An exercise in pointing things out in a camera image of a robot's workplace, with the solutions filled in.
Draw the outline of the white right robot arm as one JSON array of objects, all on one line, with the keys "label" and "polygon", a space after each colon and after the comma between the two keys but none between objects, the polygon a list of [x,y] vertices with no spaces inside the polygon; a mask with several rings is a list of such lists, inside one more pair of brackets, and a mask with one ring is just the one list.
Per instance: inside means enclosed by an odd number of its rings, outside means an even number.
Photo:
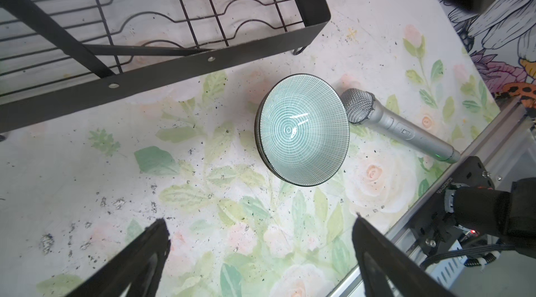
[{"label": "white right robot arm", "polygon": [[[464,101],[471,111],[491,108],[485,92],[521,96],[535,108],[535,0],[444,0],[456,8],[449,20],[466,50],[473,48],[476,37],[482,47],[471,58],[483,83],[465,83],[474,90],[478,101]],[[463,227],[498,236],[504,241],[535,238],[535,213],[515,213],[512,204],[517,195],[493,190],[464,190],[454,194],[452,216]]]}]

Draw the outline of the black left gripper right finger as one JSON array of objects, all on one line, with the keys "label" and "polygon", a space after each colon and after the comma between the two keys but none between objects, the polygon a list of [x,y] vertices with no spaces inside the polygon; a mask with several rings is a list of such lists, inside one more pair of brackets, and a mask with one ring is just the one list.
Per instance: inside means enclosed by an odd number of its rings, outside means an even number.
[{"label": "black left gripper right finger", "polygon": [[353,226],[353,245],[366,296],[393,296],[390,284],[402,296],[453,295],[361,216]]}]

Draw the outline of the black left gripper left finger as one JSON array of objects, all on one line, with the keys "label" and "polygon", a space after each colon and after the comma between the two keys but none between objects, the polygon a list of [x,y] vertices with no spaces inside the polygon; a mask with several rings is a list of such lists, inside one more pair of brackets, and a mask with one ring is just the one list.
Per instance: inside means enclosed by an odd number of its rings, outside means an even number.
[{"label": "black left gripper left finger", "polygon": [[155,296],[170,254],[166,221],[157,219],[69,296]]}]

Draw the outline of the mint green bowl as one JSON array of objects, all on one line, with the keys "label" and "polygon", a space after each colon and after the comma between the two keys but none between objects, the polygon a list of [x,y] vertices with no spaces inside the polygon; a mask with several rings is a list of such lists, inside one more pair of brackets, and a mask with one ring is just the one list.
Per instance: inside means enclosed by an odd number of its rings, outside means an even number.
[{"label": "mint green bowl", "polygon": [[315,187],[341,168],[350,129],[332,86],[300,73],[280,80],[265,95],[255,115],[254,137],[275,176],[298,187]]}]

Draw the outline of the silver microphone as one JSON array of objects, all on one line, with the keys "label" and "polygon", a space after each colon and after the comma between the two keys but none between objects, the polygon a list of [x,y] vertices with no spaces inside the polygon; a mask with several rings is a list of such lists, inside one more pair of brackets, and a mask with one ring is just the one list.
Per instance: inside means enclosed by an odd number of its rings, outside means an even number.
[{"label": "silver microphone", "polygon": [[341,101],[353,125],[374,129],[437,161],[454,164],[461,158],[449,143],[388,110],[370,92],[350,88],[343,92]]}]

